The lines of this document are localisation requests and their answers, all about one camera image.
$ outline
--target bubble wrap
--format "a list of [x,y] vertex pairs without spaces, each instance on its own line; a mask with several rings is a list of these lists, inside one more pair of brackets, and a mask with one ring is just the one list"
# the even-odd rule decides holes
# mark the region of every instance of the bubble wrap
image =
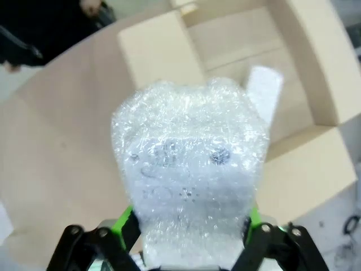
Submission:
[[246,92],[226,78],[157,82],[115,112],[112,144],[147,266],[230,269],[268,147]]

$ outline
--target brown table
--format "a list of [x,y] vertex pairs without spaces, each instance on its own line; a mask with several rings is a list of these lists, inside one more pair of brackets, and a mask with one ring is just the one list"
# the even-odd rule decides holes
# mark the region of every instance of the brown table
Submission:
[[110,123],[134,85],[116,34],[169,10],[162,2],[101,30],[0,105],[0,199],[17,261],[46,266],[67,225],[90,230],[126,208]]

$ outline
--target hand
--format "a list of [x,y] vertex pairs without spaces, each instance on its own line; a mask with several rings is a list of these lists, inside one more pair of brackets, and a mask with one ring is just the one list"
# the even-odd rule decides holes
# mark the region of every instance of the hand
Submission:
[[80,0],[80,7],[88,17],[97,16],[102,0]]
[[6,60],[4,62],[4,68],[8,73],[16,73],[16,72],[19,72],[21,70],[20,65],[12,65],[11,63],[9,63]]

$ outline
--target bolt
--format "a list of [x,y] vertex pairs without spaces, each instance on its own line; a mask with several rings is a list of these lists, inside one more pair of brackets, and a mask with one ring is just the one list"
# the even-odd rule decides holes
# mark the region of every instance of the bolt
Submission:
[[77,234],[79,232],[79,228],[78,227],[72,227],[70,233],[71,234]]
[[271,231],[271,228],[268,225],[262,225],[262,230],[265,233],[269,233]]
[[106,230],[104,230],[104,229],[99,230],[100,237],[105,237],[107,234],[108,234],[108,232]]
[[292,230],[292,233],[293,233],[295,236],[301,236],[301,235],[302,235],[301,231],[298,230],[298,229],[293,229],[293,230]]

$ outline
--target cardboard box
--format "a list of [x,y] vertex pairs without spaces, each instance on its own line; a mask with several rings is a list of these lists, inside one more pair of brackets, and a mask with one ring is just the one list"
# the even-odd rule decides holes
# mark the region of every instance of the cardboard box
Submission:
[[285,87],[257,191],[260,211],[284,224],[352,184],[356,176],[337,126],[361,112],[361,77],[331,3],[195,2],[197,9],[182,20],[173,11],[119,34],[136,86],[159,78],[193,84],[213,76],[243,84],[251,66],[275,68]]

